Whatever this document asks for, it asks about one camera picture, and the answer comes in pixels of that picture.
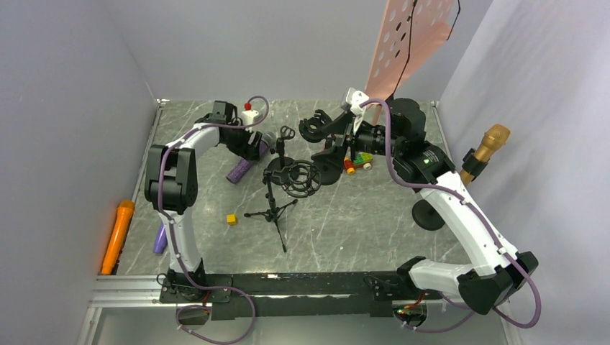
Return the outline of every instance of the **gray marble surface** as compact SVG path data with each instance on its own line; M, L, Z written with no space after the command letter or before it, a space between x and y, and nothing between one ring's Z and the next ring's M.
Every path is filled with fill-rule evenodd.
M233 101L243 104L244 100ZM165 144L190 129L198 118L211 111L213 101L168 102L163 109L154 143ZM262 110L262 102L254 103ZM421 103L427 115L427 139L445 147L429 103ZM315 109L324 109L335 118L341 111L338 101L272 101L269 117L260 131L278 130L283 125L297 129L300 119ZM286 143L286 155L309 160L322 148L297 135ZM383 157L375 156L373 169L343 174L330 186L322 186L310 198L300 199L282 215L280 227L288 253L282 251L275 227L263 218L245 218L244 212L264 211L266 186L263 168L272 159L267 155L237 185L225 175L238 157L225 147L210 149L197 161L199 197L194 206L197 247L207 272L348 272L395 270L406 260L423 255L439 262L466 263L468 257L447 227L439 231L419 228L411 217L411 206L419 200L413 191L395 184ZM143 195L136 211L120 259L118 274L149 275L165 272L168 250L153 253L160 219ZM274 186L278 205L291 200ZM235 213L238 224L229 226L227 214Z

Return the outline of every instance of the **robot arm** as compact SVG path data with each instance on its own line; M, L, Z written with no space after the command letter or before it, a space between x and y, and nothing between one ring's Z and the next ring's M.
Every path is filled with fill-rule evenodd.
M342 138L335 140L332 146L311 157L314 164L326 174L322 176L323 184L329 185L339 180L343 157L349 148L352 157L357 151L391 155L396 174L405 182L436 185L458 192L464 197L463 201L438 189L414 189L445 220L464 247L471 263L445 264L425 257L415 257L398 268L397 272L407 287L459 295L474 311L487 314L524 283L524 278L505 254L510 255L528 274L538 265L536 257L531 252L519 253L515 246L502 237L472 200L447 155L425 140L425 114L417 102L405 98L389 102L392 109L391 138L386 138L384 126L372 126L362 121L362 108L349 104L349 95L352 98L368 97L352 89L347 94L345 106L342 107L345 112L334 121L330 121L328 116L315 116L303 120L299 125L301 135L310 142L318 142L325 135L342 134ZM314 122L319 130L309 131L307 127L311 125L310 122ZM391 140L390 152L386 151L388 139ZM478 210L491 225L492 232L501 244L500 249L470 207Z
M239 118L236 117L236 114L237 107L233 104L215 101L212 112L196 121L193 129L197 129L197 131L188 139L181 137L165 145L153 145L148 154L145 197L147 201L152 203L152 207L159 211L158 188L161 160L169 147L178 144L168 155L165 164L166 172L163 176L163 210L170 218L163 216L161 213L159 213L159 216L166 229L169 229L169 219L172 220L181 259L188 270L188 274L200 285L206 284L205 271L203 260L195 242L191 209L191 206L195 204L198 193L197 158L218 144L226 145L229 151L247 160L259 160L260 158L259 149L263 136L260 132L251 132L250 128L246 130L231 127L219 128L217 126L201 129L207 124L252 124L260 118L257 111L249 109L248 103ZM168 279L171 280L172 285L182 287L183 291L194 291L192 285L183 276L181 266L173 250L171 236L167 236L167 238L168 249L170 250Z

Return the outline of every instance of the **white wall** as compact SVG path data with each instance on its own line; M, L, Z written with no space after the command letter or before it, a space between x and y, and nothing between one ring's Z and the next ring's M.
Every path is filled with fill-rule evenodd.
M441 98L453 157L499 122L512 134L469 188L540 266L526 344L610 339L610 2L495 0ZM519 318L531 293L514 298Z
M73 344L156 102L99 0L3 1L0 32L0 344Z
M157 98L339 98L364 88L385 1L104 0ZM491 0L399 95L439 99Z

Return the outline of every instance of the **small yellow cube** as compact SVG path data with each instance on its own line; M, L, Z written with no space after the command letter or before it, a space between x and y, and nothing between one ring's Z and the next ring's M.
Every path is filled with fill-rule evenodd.
M237 217L234 214L227 214L227 224L229 224L229 225L237 224Z

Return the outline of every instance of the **purple cable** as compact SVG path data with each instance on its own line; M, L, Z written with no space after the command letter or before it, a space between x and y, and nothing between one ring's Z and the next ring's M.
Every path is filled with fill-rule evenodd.
M380 104L386 113L386 143L385 143L386 165L388 167L388 172L390 173L392 180L394 180L394 182L398 183L399 185L402 185L407 188L419 188L419 189L427 188L427 189L441 190L442 192L449 193L450 195L455 196L458 200L464 202L465 201L464 196L459 194L455 190L450 190L449 188L442 187L440 185L430 185L430 184L424 184L424 183L408 183L408 182L403 181L396 174L396 172L394 171L394 168L393 168L393 164L392 164L392 156L390 154L390 152L392 152L391 151L391 149L392 149L391 140L390 140L390 138L391 138L391 114L390 114L390 108L389 108L388 104L383 99L372 98L372 99L369 99L368 101L362 103L360 105L360 107L365 107L369 104L376 104L376 103ZM489 233L489 236L491 236L491 238L493 239L493 242L496 245L496 247L498 247L498 249L502 248L503 246L502 246L502 243L500 242L500 239L496 236L496 233L493 232L491 225L489 224L489 222L487 222L487 219L483 216L483 214L472 203L465 203L465 205L479 218L481 223L483 223L483 225L485 226L485 229ZM527 272L525 272L523 267L521 267L521 265L519 263L517 263L517 261L515 261L515 259L513 259L513 257L509 253L505 252L504 257L516 268L516 270L519 272L519 274L521 276L523 276L523 278L525 279L527 284L531 287L532 293L534 294L534 304L536 305L536 309L534 311L534 316L532 317L531 321L528 323L517 322L517 321L511 319L510 317L508 317L506 314L499 311L497 308L494 308L493 310L496 313L498 313L498 315L500 315L504 320L508 321L509 323L513 324L514 326L517 326L520 328L531 328L531 327L535 326L536 323L538 323L538 320L540 319L540 313L542 312L542 302L540 300L540 292L538 291L538 287L536 287L536 284L534 284L534 281L532 280L532 278L527 274ZM460 326L461 324L466 322L471 316L472 315L466 316L463 320L456 323L456 325ZM454 328L455 327L451 326L451 327L447 327L444 329L438 329L438 330L421 330L421 332L427 331L425 333L442 333L442 332L446 332L446 331L451 331Z
M202 309L202 310L209 310L208 307L204 307L202 305L187 305L186 307L182 307L178 310L178 312L176 313L176 324L178 324L179 329L185 331L188 334L191 334L193 336L196 336L197 338L201 339L201 340L205 340L209 343L212 344L218 344L218 345L229 345L229 344L235 344L241 340L243 340L246 336L248 336L250 333L252 333L252 330L254 329L254 324L256 322L256 309L254 306L254 302L252 301L252 298L250 298L250 296L241 291L240 289L236 288L236 287L232 287L232 286L202 286L197 284L193 278L191 278L191 276L188 274L188 269L186 268L186 265L184 264L184 261L182 261L182 257L180 255L180 252L178 251L178 245L176 244L176 233L174 232L174 228L173 228L173 223L174 220L173 218L167 213L165 212L165 210L163 210L163 178L164 178L164 172L165 172L165 165L167 164L168 161L168 157L170 152L175 149L178 145L182 144L184 140L187 140L188 138L192 137L193 134L205 129L205 128L209 128L209 127L219 127L219 128L232 128L232 129L245 129L248 127L253 127L258 125L259 123L263 122L266 118L267 115L269 114L269 101L267 101L267 99L265 97L262 96L253 96L251 97L247 102L250 103L252 100L254 99L261 99L265 102L265 114L263 115L263 117L250 125L247 126L230 126L227 124L205 124L203 125L201 128L195 128L195 129L191 129L190 131L186 132L186 134L184 134L180 140L177 140L174 144L172 144L171 146L169 146L169 148L165 151L165 153L163 154L163 157L161 158L161 166L160 166L160 173L159 173L159 191L158 191L158 197L157 197L157 203L159 205L159 213L161 213L162 215L164 215L164 217L166 217L169 220L169 229L166 229L167 231L169 231L170 234L170 238L171 238L171 242L172 242L172 249L173 252L176 254L176 261L178 262L178 264L180 265L180 268L182 269L182 271L184 272L184 275L186 277L186 279L188 280L189 283L191 283L191 285L193 285L195 288L198 288L200 290L219 290L219 289L226 289L226 290L231 290L231 291L235 291L236 293L239 293L240 295L243 295L246 300L248 301L248 303L250 304L250 307L252 308L252 321L250 322L250 326L248 327L248 329L246 330L246 332L243 333L243 335L241 335L239 338L235 339L235 340L231 340L231 341L216 341L210 338L207 338L205 336L202 336L201 334L192 331L191 329L183 326L180 323L180 314L188 309Z

